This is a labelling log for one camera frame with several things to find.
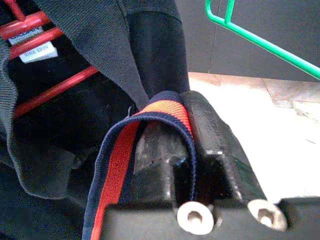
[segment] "orange stripe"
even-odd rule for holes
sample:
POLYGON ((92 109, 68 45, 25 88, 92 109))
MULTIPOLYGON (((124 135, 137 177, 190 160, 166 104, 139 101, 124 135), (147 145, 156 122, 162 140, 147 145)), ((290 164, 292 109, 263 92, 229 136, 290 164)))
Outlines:
POLYGON ((192 135, 191 125, 190 125, 187 110, 181 103, 173 100, 159 100, 146 106, 136 115, 143 114, 143 113, 150 113, 150 112, 169 114, 179 119, 185 125, 185 127, 189 130, 189 133, 192 135))
POLYGON ((138 126, 139 122, 133 122, 125 126, 115 141, 109 160, 108 173, 95 215, 91 240, 99 240, 100 238, 106 207, 119 201, 138 126))

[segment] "tiled floor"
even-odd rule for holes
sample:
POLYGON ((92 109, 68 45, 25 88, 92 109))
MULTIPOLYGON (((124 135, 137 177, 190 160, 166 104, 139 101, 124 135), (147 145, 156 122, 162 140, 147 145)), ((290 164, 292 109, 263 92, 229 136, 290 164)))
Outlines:
POLYGON ((320 196, 320 83, 189 73, 239 139, 267 198, 320 196))

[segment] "dark garment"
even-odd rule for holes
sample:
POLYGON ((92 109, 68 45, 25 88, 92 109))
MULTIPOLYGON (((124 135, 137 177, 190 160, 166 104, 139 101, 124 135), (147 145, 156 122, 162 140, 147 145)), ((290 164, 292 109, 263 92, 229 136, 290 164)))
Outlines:
MULTIPOLYGON (((173 0, 34 2, 18 3, 26 15, 43 10, 52 20, 43 29, 56 25, 65 36, 52 41, 58 57, 28 64, 8 61, 10 45, 0 39, 0 161, 30 195, 83 210, 108 129, 134 103, 189 89, 182 24, 173 0), (17 104, 90 65, 101 73, 13 121, 17 104)), ((0 25, 15 19, 3 1, 0 16, 0 25)))

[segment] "green wire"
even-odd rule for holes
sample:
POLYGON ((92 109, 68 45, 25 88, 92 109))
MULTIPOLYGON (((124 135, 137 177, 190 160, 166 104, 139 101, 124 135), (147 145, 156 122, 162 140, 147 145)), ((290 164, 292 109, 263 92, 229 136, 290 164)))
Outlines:
POLYGON ((293 66, 297 67, 298 69, 306 72, 307 74, 310 74, 311 76, 315 77, 317 80, 320 80, 320 68, 311 64, 310 62, 307 62, 306 60, 303 60, 302 58, 292 54, 291 52, 288 52, 281 47, 278 47, 277 45, 274 45, 273 43, 253 34, 252 32, 249 32, 242 27, 234 24, 231 22, 231 17, 235 5, 235 0, 229 0, 228 5, 226 8, 225 18, 221 18, 219 16, 216 16, 211 11, 211 1, 212 0, 205 0, 205 11, 208 16, 208 18, 226 28, 230 31, 240 35, 241 37, 247 39, 248 41, 258 45, 259 47, 263 48, 264 50, 276 55, 277 57, 285 60, 286 62, 292 64, 293 66))

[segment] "red and navy strap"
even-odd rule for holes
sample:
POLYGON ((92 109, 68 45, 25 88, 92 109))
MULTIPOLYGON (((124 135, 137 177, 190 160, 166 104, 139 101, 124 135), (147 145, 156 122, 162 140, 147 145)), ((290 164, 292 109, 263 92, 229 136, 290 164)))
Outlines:
POLYGON ((98 240, 105 208, 128 200, 136 143, 147 121, 159 121, 178 130, 190 156, 190 200, 195 200, 196 149, 188 113, 178 93, 163 91, 137 114, 114 125, 106 134, 97 160, 84 216, 83 240, 98 240))

